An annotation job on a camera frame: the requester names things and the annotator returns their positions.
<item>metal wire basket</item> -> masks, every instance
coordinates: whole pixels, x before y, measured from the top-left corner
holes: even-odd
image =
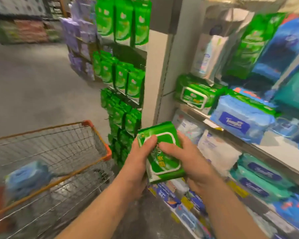
[[[0,138],[0,238],[48,238],[71,222],[113,178],[111,151],[90,121]],[[5,177],[42,160],[49,185],[7,204]]]

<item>supermarket aisle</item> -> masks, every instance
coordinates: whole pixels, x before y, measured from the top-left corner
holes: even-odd
[[[0,136],[89,119],[107,139],[102,87],[70,68],[64,44],[0,45]]]
[[[0,136],[92,120],[107,140],[107,112],[100,83],[87,83],[70,68],[64,44],[0,45]],[[130,205],[113,239],[182,239],[190,233],[148,190]]]

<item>forearm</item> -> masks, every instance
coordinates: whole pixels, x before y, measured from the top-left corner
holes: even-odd
[[[267,239],[235,193],[216,174],[200,192],[218,239]]]
[[[110,239],[131,201],[127,186],[117,177],[57,239]]]

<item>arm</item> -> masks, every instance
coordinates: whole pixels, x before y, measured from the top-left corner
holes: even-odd
[[[199,194],[218,239],[267,239],[244,205],[217,172],[206,161],[198,148],[178,132],[183,148],[160,143],[161,150],[182,161],[190,188]]]
[[[131,152],[113,183],[56,238],[110,239],[128,204],[139,198],[146,186],[146,159],[156,143],[157,137],[152,136],[139,148],[134,140]]]

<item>hand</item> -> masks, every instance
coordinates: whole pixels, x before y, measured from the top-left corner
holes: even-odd
[[[187,183],[190,188],[194,191],[201,190],[213,180],[216,173],[188,137],[180,131],[177,131],[177,135],[183,148],[166,142],[160,142],[159,147],[164,153],[182,161],[182,166],[189,177]]]
[[[141,147],[139,147],[137,139],[134,139],[124,166],[115,179],[122,183],[121,186],[124,189],[127,189],[131,196],[130,200],[138,199],[147,184],[146,160],[156,144],[157,136],[155,135],[151,136]]]

